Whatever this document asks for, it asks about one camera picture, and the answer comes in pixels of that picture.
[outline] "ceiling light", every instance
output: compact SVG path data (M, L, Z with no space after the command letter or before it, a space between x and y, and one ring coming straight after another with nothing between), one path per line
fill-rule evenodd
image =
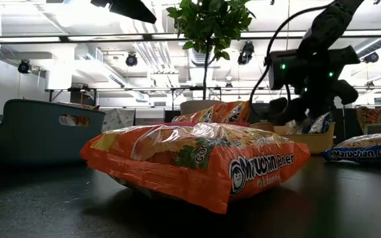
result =
M0 5L22 5L22 4L29 4L29 5L37 5L37 4L45 4L46 0L0 0Z
M59 42L56 36L43 37L0 37L0 43Z
M241 38L271 38L275 32L242 32ZM305 32L304 31L295 31L295 32L279 32L277 34L277 37L304 37Z
M185 35L180 34L179 37L177 37L177 34L174 33L153 34L152 38L154 40L185 39Z
M381 37L381 30L347 30L342 36L378 36Z
M131 34L131 35L117 35L117 36L68 36L69 40L75 42L102 42L102 41L113 41L113 40L143 40L144 37L141 34Z

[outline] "black cable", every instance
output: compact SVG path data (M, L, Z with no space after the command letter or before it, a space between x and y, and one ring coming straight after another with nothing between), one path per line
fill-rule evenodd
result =
M285 84L284 86L286 87L286 92L288 93L288 105L289 105L289 102L290 102L290 100L291 100L291 98L290 98L289 84Z
M269 45L267 46L267 53L265 54L266 57L269 57L270 56L270 51L271 51L271 46L273 45L273 42L274 40L276 39L277 35L279 34L279 32L283 29L284 26L286 26L291 20L293 20L294 18L296 18L297 16L300 16L302 14L305 14L305 13L309 13L309 12L312 12L312 11L318 11L318 10L322 10L322 9L326 9L330 6L332 6L332 4L334 4L336 2L336 0L332 1L331 3L327 4L327 5L324 5L324 6L320 6L320 7L312 7L312 8L309 8L309 9L305 9L305 10L302 10L302 11L298 11L297 13L293 14L292 16L290 16L289 18L287 18L276 30L275 34L273 34L273 37L270 39L270 42L269 42ZM265 68L265 71L263 73L263 75L261 76L261 78L258 80L257 84L254 86L252 92L251 92L251 96L249 97L249 107L250 109L257 115L257 116L261 116L253 107L253 97L254 97L254 94L255 94L255 91L258 89L258 86L261 84L261 82L263 81L263 79L265 78L265 76L267 76L267 73L269 72L269 69L270 69L270 62L267 62L267 66ZM288 91L288 99L290 98L290 91L288 90L288 86L286 88L286 90Z

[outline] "white wall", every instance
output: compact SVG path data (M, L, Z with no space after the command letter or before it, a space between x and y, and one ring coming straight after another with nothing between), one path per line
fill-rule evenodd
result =
M3 113L5 102L10 99L49 100L46 79L34 74L23 75L17 67L0 60L0 114Z

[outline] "plant stem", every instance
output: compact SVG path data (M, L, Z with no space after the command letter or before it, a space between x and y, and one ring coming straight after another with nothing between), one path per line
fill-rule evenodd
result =
M208 71L208 57L210 56L210 39L206 40L206 53L204 65L204 81L202 82L202 99L206 99L206 73Z

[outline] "orange noodle package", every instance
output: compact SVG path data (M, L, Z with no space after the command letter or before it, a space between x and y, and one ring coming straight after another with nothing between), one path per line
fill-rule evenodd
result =
M210 108L199 112L176 116L173 118L173 122L246 122L248 115L249 101L217 102Z
M105 132L81 156L112 177L224 214L228 202L289 179L310 152L272 132L199 123Z

